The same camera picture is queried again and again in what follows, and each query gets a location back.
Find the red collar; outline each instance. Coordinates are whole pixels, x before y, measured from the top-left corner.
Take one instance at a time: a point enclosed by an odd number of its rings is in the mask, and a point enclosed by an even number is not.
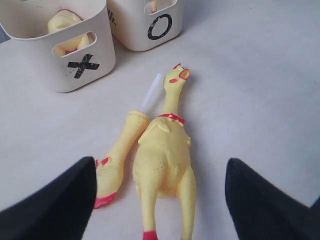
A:
[[[176,121],[179,121],[180,123],[182,123],[183,125],[185,124],[185,120],[182,119],[181,117],[178,117],[176,115],[174,115],[173,113],[166,113],[166,114],[162,114],[158,117],[167,117],[167,118],[170,118],[170,119],[173,119],[173,120],[176,120]]]

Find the letter x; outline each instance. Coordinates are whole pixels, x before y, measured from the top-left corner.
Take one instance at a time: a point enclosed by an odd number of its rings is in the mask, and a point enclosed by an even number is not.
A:
[[[79,79],[81,77],[81,75],[84,73],[85,69],[97,70],[99,68],[100,64],[89,62],[92,57],[93,57],[93,55],[86,54],[83,57],[82,62],[70,61],[68,63],[68,68],[74,68],[74,69],[78,68],[78,71],[76,71],[76,73],[74,75],[75,79]]]

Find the rubber chicken head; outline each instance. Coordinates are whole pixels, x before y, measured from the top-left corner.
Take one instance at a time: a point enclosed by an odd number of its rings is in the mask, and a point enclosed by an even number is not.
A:
[[[178,64],[163,80],[165,92],[180,92],[190,76],[190,70]]]

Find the rubber chicken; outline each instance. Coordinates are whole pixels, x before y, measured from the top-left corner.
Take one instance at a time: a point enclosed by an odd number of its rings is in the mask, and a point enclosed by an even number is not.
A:
[[[133,179],[141,197],[143,240],[157,240],[156,199],[177,196],[182,209],[182,240],[191,240],[196,209],[196,179],[191,167],[191,139],[178,116],[181,91],[190,70],[177,65],[164,78],[162,114],[148,125],[133,164]]]
[[[81,22],[81,18],[74,12],[66,9],[60,10],[54,15],[48,22],[48,33],[54,33],[61,29],[67,28],[73,24]],[[67,42],[64,42],[54,48],[54,54],[58,57],[64,56],[66,53],[73,52],[75,50],[83,49],[89,45],[89,38],[87,34],[83,34],[76,38],[73,38]]]
[[[191,167],[191,139],[184,129],[185,120],[178,116],[180,94],[189,76],[189,69],[184,69],[181,64],[175,66],[163,80],[166,97],[162,114],[149,124],[144,111],[132,111],[106,158],[96,160],[97,197],[94,208],[98,209],[116,197],[124,177],[127,154],[141,135],[132,174],[141,198],[143,240],[158,240],[156,200],[172,196],[177,196],[181,204],[181,239],[192,239],[197,184]]]

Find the white plastic basket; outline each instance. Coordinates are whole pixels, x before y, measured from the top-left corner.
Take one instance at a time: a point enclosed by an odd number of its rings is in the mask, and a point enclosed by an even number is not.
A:
[[[108,0],[111,31],[129,50],[142,52],[176,37],[182,29],[184,0]]]
[[[61,9],[75,12],[83,21],[48,33],[48,21]],[[55,92],[70,92],[106,74],[116,56],[106,0],[0,0],[0,23],[34,69]],[[93,42],[64,56],[54,48],[87,33]]]

